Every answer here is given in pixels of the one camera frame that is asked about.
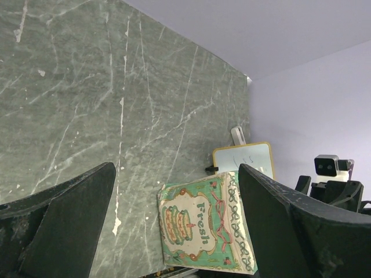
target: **marble slab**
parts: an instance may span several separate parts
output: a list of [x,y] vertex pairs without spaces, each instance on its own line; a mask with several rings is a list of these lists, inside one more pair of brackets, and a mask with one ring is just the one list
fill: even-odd
[[91,277],[163,269],[156,193],[248,137],[246,76],[121,1],[0,2],[0,203],[117,166]]

